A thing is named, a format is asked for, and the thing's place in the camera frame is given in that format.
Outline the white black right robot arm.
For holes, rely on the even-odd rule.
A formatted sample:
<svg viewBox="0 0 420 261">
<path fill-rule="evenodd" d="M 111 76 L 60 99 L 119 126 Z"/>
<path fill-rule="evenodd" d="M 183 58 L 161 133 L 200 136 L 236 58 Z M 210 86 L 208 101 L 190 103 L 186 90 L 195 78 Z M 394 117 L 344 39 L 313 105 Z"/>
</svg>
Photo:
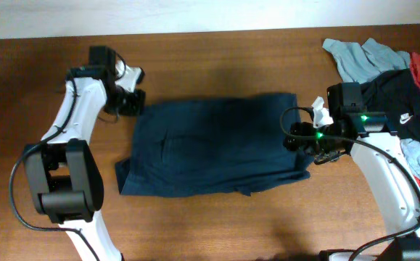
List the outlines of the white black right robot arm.
<svg viewBox="0 0 420 261">
<path fill-rule="evenodd" d="M 420 185 L 400 148 L 400 139 L 383 112 L 346 112 L 332 123 L 293 123 L 284 146 L 314 156 L 321 165 L 349 155 L 371 189 L 386 236 L 355 250 L 329 249 L 320 260 L 420 260 Z"/>
</svg>

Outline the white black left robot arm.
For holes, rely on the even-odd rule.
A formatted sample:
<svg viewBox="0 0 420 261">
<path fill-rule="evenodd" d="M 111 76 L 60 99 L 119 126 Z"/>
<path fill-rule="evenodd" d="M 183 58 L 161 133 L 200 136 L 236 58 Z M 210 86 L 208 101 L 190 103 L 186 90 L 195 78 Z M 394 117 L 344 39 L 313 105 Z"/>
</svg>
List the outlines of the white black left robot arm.
<svg viewBox="0 0 420 261">
<path fill-rule="evenodd" d="M 101 111 L 140 113 L 144 92 L 137 85 L 143 77 L 140 67 L 124 62 L 71 69 L 52 126 L 17 161 L 24 166 L 36 212 L 53 224 L 43 230 L 65 232 L 82 260 L 123 259 L 102 217 L 104 185 L 89 143 Z"/>
</svg>

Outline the navy blue shorts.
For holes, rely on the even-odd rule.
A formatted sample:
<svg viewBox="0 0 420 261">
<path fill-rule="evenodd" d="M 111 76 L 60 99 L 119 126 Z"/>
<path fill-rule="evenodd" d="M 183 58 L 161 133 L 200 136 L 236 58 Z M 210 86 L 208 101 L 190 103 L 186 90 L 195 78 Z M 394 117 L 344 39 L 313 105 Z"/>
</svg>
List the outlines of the navy blue shorts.
<svg viewBox="0 0 420 261">
<path fill-rule="evenodd" d="M 169 101 L 145 107 L 130 157 L 115 165 L 123 196 L 245 196 L 308 179 L 313 161 L 283 146 L 300 121 L 294 94 Z"/>
</svg>

